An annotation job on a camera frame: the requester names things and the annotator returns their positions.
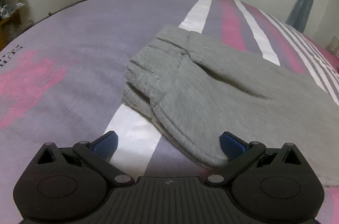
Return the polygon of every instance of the striped bedsheet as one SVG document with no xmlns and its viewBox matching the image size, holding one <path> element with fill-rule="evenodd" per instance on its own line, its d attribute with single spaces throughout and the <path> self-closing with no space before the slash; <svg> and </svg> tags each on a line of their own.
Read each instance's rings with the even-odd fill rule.
<svg viewBox="0 0 339 224">
<path fill-rule="evenodd" d="M 303 34 L 239 0 L 79 3 L 38 23 L 1 52 L 0 223 L 20 222 L 13 187 L 44 142 L 72 146 L 114 130 L 119 144 L 111 162 L 134 177 L 204 177 L 210 172 L 121 104 L 126 65 L 165 24 L 307 74 L 338 104 L 339 75 L 328 56 Z M 339 189 L 334 186 L 325 191 L 318 215 L 322 224 L 339 223 Z"/>
</svg>

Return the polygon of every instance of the shelf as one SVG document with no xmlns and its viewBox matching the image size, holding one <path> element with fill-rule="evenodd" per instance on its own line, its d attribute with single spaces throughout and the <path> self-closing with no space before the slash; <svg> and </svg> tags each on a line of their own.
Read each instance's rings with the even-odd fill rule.
<svg viewBox="0 0 339 224">
<path fill-rule="evenodd" d="M 12 13 L 7 19 L 0 20 L 0 26 L 8 22 L 12 17 L 19 13 L 19 9 L 16 9 L 14 13 Z"/>
</svg>

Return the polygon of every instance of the circular logo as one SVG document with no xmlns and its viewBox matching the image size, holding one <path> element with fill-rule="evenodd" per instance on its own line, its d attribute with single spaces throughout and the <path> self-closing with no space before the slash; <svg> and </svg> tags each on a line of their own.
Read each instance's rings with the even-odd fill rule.
<svg viewBox="0 0 339 224">
<path fill-rule="evenodd" d="M 173 180 L 171 180 L 171 179 L 168 179 L 168 180 L 166 180 L 166 181 L 165 181 L 165 183 L 166 183 L 167 185 L 171 185 L 171 184 L 173 184 L 173 183 L 174 183 L 174 181 L 173 181 Z"/>
</svg>

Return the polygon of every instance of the purple bedsheet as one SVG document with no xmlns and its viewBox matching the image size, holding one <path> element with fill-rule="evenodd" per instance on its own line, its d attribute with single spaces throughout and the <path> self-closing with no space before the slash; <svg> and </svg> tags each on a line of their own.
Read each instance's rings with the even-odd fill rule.
<svg viewBox="0 0 339 224">
<path fill-rule="evenodd" d="M 101 136 L 121 106 L 129 59 L 163 25 L 179 26 L 198 1 L 89 0 L 43 20 L 1 52 L 0 223 L 20 222 L 13 187 L 41 145 L 72 146 Z M 237 0 L 212 0 L 207 13 L 202 33 L 309 74 L 338 102 L 338 74 L 303 35 Z M 207 173 L 164 137 L 144 170 L 153 176 Z M 338 191 L 326 190 L 326 198 L 319 217 L 333 224 Z"/>
</svg>

